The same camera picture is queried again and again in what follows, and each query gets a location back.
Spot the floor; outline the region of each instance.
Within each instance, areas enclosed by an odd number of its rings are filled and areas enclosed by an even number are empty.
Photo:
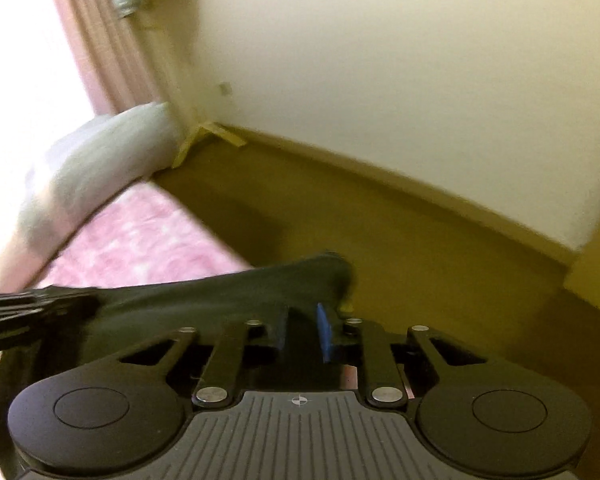
[[[213,140],[156,177],[254,266],[334,250],[351,305],[392,332],[427,324],[567,384],[594,413],[578,473],[600,480],[600,311],[565,268],[423,200],[308,158]]]

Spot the white pillow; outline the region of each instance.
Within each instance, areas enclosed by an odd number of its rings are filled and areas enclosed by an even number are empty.
[[[167,104],[101,116],[37,160],[0,248],[0,292],[29,284],[83,222],[133,180],[174,161],[184,138]]]

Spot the pink curtain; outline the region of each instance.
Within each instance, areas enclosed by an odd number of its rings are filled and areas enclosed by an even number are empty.
[[[110,0],[55,0],[80,77],[96,114],[160,101],[131,24]]]

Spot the white wall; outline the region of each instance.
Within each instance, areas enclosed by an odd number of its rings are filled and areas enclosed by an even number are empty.
[[[216,120],[398,171],[570,248],[589,238],[600,216],[600,0],[197,8],[192,55]]]

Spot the bedspread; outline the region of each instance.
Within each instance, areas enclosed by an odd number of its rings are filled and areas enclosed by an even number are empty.
[[[249,266],[159,186],[138,182],[97,212],[37,287],[181,282]]]

